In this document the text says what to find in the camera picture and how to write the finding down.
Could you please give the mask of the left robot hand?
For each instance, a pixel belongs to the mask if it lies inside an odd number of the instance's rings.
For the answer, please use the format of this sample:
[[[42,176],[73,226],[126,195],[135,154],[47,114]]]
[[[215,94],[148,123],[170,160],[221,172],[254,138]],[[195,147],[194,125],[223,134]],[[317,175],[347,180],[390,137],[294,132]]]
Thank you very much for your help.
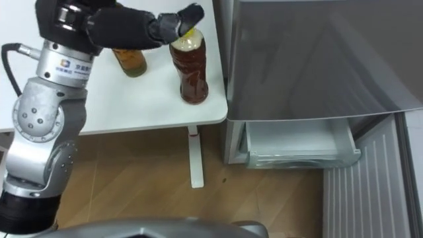
[[[197,3],[155,16],[115,1],[37,0],[35,11],[41,37],[94,56],[103,48],[151,50],[171,44],[205,15]]]

